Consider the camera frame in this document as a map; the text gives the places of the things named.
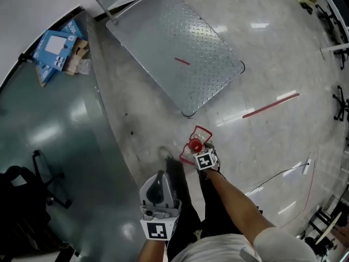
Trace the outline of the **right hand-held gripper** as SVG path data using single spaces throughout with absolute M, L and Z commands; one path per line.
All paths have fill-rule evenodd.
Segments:
M 194 153 L 192 156 L 198 171 L 208 169 L 220 171 L 220 160 L 212 143 L 204 143 L 202 151 Z

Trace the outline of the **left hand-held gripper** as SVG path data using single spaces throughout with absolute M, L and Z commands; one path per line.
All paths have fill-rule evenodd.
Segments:
M 148 240 L 169 241 L 182 208 L 175 198 L 169 176 L 163 170 L 150 177 L 139 191 L 141 226 Z

